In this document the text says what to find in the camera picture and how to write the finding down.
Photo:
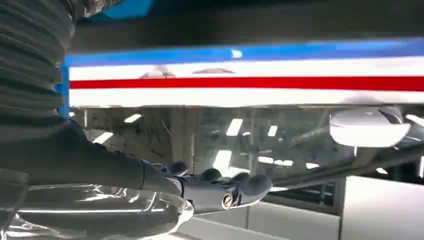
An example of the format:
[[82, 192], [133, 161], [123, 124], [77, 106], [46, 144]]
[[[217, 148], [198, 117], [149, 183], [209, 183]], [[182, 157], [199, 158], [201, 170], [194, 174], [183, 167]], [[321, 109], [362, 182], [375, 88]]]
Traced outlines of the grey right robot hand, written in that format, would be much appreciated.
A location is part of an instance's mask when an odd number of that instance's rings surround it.
[[61, 116], [0, 117], [3, 240], [149, 239], [195, 215], [254, 205], [272, 185], [265, 175], [152, 164], [91, 142]]

